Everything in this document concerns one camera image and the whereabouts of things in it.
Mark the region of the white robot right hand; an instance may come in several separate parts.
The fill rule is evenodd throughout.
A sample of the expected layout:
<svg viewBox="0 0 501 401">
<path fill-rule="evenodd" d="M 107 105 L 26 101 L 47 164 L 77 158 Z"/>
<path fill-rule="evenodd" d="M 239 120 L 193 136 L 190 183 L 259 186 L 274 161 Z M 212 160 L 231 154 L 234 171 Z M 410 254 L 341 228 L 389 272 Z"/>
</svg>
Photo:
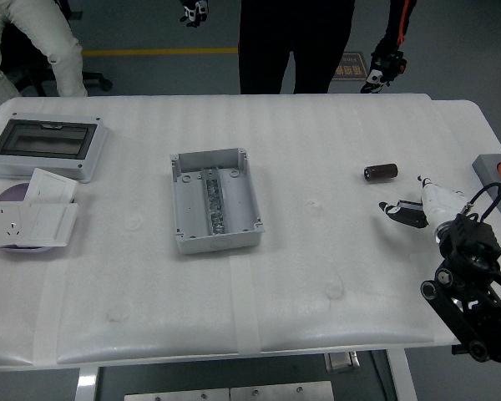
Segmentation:
<svg viewBox="0 0 501 401">
<path fill-rule="evenodd" d="M 422 192 L 419 202 L 400 200 L 396 205 L 380 202 L 379 208 L 393 221 L 418 229 L 440 227 L 453 221 L 468 204 L 462 192 L 434 184 L 427 177 L 418 177 Z"/>
</svg>

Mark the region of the person's right hand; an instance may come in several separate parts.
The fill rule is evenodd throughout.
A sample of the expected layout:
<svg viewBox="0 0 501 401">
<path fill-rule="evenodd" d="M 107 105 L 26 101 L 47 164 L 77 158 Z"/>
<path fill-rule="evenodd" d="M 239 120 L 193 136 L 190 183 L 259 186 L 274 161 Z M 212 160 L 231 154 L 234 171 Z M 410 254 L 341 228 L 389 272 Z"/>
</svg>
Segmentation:
<svg viewBox="0 0 501 401">
<path fill-rule="evenodd" d="M 209 14 L 209 2 L 207 0 L 180 0 L 184 8 L 184 15 L 180 18 L 188 28 L 198 28 L 205 22 Z"/>
</svg>

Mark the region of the person's left hand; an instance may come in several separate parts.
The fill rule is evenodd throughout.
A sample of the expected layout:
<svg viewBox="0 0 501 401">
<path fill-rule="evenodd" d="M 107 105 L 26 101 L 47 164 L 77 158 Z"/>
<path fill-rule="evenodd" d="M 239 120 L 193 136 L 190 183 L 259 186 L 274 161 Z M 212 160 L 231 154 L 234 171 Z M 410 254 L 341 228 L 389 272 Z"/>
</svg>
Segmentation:
<svg viewBox="0 0 501 401">
<path fill-rule="evenodd" d="M 365 84 L 360 89 L 361 94 L 376 94 L 390 86 L 390 83 L 403 74 L 407 67 L 407 60 L 403 52 L 395 49 L 386 56 L 374 56 L 371 69 Z"/>
</svg>

